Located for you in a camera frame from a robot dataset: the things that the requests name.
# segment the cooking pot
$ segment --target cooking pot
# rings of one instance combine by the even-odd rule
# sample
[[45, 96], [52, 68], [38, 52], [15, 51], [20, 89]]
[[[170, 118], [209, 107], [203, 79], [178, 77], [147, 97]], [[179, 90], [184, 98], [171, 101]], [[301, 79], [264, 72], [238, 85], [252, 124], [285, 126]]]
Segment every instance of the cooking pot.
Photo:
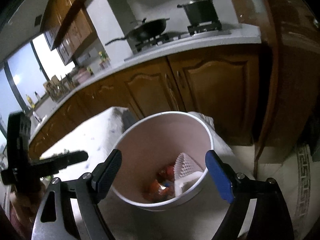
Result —
[[126, 36], [108, 41], [105, 46], [114, 41], [123, 41], [126, 39], [131, 39], [139, 43], [150, 40], [164, 32], [167, 27], [167, 20], [169, 19], [170, 18], [162, 18], [146, 22], [146, 18], [144, 18], [142, 23], [129, 31]]
[[212, 0], [191, 0], [187, 4], [178, 4], [177, 7], [185, 10], [192, 26], [198, 26], [204, 22], [219, 21]]

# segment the metal screw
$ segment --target metal screw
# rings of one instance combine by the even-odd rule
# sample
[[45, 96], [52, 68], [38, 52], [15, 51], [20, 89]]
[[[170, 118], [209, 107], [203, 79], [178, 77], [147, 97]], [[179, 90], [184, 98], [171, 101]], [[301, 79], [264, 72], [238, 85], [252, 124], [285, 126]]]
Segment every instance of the metal screw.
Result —
[[270, 184], [276, 184], [277, 181], [274, 178], [267, 178], [267, 182], [269, 182]]
[[238, 173], [237, 173], [237, 178], [238, 178], [238, 179], [244, 179], [244, 178], [245, 178], [245, 175], [244, 175], [243, 173], [241, 173], [241, 172], [238, 172]]
[[89, 179], [91, 177], [91, 173], [90, 172], [86, 172], [85, 174], [82, 175], [83, 179]]
[[52, 183], [52, 184], [57, 184], [59, 181], [60, 181], [59, 178], [53, 178], [53, 179], [51, 180], [51, 183]]

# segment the stove burner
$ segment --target stove burner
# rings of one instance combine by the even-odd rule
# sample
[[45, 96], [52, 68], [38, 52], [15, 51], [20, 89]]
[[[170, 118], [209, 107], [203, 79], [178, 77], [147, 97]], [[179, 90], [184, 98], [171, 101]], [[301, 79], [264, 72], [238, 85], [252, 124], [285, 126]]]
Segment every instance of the stove burner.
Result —
[[159, 36], [156, 36], [150, 40], [136, 44], [137, 52], [140, 52], [144, 47], [151, 47], [155, 45], [165, 44], [167, 42], [181, 39], [181, 35], [187, 34], [188, 32], [167, 32]]
[[222, 30], [220, 21], [212, 22], [210, 24], [205, 24], [205, 25], [188, 26], [188, 31], [190, 35], [194, 35], [195, 33], [209, 32], [209, 31], [215, 31], [215, 30], [218, 30], [218, 31]]

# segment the white countertop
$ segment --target white countertop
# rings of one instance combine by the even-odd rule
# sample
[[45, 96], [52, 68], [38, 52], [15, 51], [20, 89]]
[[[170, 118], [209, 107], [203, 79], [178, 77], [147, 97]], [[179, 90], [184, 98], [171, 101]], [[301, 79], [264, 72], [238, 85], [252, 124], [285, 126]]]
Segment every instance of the white countertop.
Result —
[[120, 70], [124, 70], [126, 68], [129, 68], [142, 62], [146, 62], [148, 60], [192, 49], [199, 49], [219, 45], [261, 43], [260, 30], [257, 26], [249, 24], [229, 25], [222, 23], [222, 28], [224, 30], [222, 33], [225, 33], [224, 35], [217, 35], [193, 40], [186, 39], [185, 42], [179, 43], [167, 43], [165, 46], [159, 46], [158, 49], [152, 49], [148, 52], [142, 52], [140, 54], [137, 54], [129, 60], [113, 65], [111, 62], [110, 68], [100, 71], [98, 74], [92, 76], [86, 82], [73, 89], [62, 101], [60, 101], [60, 103], [57, 104], [57, 106], [51, 111], [51, 113], [48, 113], [47, 117], [36, 127], [33, 135], [31, 136], [30, 141], [32, 141], [32, 139], [36, 136], [38, 131], [44, 126], [47, 120], [59, 109], [59, 107], [62, 106], [77, 91]]

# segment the wok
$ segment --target wok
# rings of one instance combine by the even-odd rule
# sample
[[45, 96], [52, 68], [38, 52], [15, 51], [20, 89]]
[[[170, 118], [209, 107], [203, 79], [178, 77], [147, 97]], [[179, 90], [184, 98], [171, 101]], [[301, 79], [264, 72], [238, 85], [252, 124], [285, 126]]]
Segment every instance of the wok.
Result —
[[126, 39], [131, 39], [137, 42], [143, 42], [154, 38], [164, 32], [167, 27], [167, 20], [170, 18], [156, 19], [153, 21], [146, 22], [146, 18], [143, 19], [142, 24], [136, 26], [134, 29], [129, 31], [124, 37], [116, 38], [108, 41], [105, 46], [113, 43], [114, 41], [123, 41]]

